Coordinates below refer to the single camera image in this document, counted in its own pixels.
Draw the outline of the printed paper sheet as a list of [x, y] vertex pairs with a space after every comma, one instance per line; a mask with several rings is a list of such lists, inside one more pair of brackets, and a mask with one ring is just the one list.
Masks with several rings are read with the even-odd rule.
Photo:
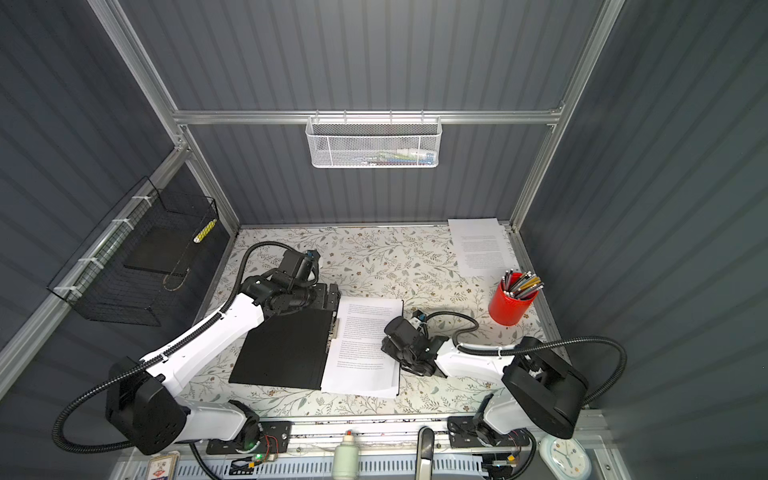
[[344, 297], [337, 312], [322, 377], [325, 393], [392, 399], [399, 393], [400, 365], [381, 350], [385, 327], [400, 316], [400, 299]]
[[501, 277], [518, 267], [507, 233], [496, 218], [449, 219], [459, 273]]

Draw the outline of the white plastic bottle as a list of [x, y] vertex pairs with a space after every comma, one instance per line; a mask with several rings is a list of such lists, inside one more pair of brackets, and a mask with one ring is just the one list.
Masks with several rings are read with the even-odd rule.
[[355, 480], [359, 475], [360, 448], [356, 436], [347, 430], [334, 450], [331, 476], [333, 480]]

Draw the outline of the red folder with black inside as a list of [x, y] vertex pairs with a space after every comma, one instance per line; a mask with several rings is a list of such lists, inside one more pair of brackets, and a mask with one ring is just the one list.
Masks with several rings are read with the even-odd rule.
[[229, 382], [322, 391], [336, 334], [337, 313], [305, 309], [272, 317], [248, 332]]

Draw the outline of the white analog clock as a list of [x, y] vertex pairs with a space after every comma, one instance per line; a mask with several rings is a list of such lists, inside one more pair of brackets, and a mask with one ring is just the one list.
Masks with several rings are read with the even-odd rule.
[[592, 463], [584, 447], [575, 439], [545, 435], [538, 453], [550, 473], [560, 480], [585, 480], [592, 475]]

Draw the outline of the yellow marker in black basket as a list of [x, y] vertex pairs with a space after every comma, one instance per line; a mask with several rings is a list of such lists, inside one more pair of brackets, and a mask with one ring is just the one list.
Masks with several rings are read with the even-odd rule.
[[200, 244], [209, 234], [210, 232], [216, 227], [218, 223], [217, 219], [213, 219], [209, 221], [204, 227], [201, 228], [201, 230], [193, 237], [193, 242], [195, 244]]

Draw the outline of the red pen cup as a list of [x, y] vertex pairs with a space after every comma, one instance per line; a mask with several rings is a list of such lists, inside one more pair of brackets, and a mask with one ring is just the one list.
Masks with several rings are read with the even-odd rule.
[[543, 287], [533, 271], [506, 272], [488, 306], [491, 319], [502, 326], [517, 325]]

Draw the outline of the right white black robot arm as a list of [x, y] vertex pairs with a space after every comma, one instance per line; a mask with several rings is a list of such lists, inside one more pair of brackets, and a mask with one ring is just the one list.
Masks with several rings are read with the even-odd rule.
[[382, 351], [404, 370], [423, 377], [472, 378], [500, 390], [487, 395], [468, 427], [459, 432], [496, 446], [526, 416], [536, 427], [570, 439], [586, 398], [587, 380], [535, 337], [524, 337], [516, 354], [502, 348], [468, 348], [444, 336], [430, 338], [404, 317], [384, 328]]

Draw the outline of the small card box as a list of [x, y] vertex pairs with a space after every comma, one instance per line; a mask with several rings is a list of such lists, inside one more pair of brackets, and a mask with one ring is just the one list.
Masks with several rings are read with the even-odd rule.
[[146, 467], [145, 480], [174, 480], [176, 467], [180, 459], [178, 451], [152, 457]]

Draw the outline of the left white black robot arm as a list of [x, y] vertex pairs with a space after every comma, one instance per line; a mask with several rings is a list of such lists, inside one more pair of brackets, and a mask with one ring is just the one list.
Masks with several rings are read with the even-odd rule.
[[335, 284], [319, 280], [320, 255], [285, 246], [280, 264], [260, 275], [237, 274], [229, 297], [213, 314], [138, 362], [116, 363], [106, 418], [144, 454], [174, 443], [217, 440], [243, 453], [266, 442], [259, 415], [239, 400], [182, 398], [187, 384], [238, 338], [246, 340], [232, 382], [317, 390], [339, 306]]

